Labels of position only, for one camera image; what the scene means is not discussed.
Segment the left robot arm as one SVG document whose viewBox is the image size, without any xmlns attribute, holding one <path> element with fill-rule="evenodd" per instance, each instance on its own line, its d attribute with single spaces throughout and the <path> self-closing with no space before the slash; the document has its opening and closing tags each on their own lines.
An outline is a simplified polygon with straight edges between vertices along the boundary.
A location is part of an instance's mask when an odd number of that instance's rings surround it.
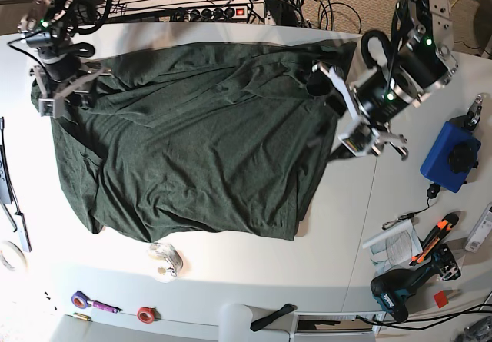
<svg viewBox="0 0 492 342">
<path fill-rule="evenodd" d="M 406 159 L 407 140 L 391 132 L 391 120 L 450 83 L 458 70 L 453 44 L 448 0 L 397 0 L 391 36 L 370 30 L 361 38 L 367 71 L 358 80 L 348 84 L 340 69 L 315 64 L 313 73 L 331 83 L 351 116 L 328 160 L 378 156 L 387 144 Z"/>
</svg>

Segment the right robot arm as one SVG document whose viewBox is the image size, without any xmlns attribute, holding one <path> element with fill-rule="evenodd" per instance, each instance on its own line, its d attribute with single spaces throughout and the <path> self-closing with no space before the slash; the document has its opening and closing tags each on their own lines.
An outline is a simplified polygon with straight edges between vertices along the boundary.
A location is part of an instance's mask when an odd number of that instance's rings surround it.
<svg viewBox="0 0 492 342">
<path fill-rule="evenodd" d="M 95 47 L 74 43 L 74 35 L 96 33 L 109 18 L 113 0 L 105 0 L 101 14 L 86 0 L 33 0 L 18 23 L 19 37 L 7 46 L 35 61 L 30 70 L 41 96 L 42 117 L 59 118 L 73 98 L 76 105 L 90 108 L 92 89 L 111 70 L 99 62 L 89 62 Z"/>
</svg>

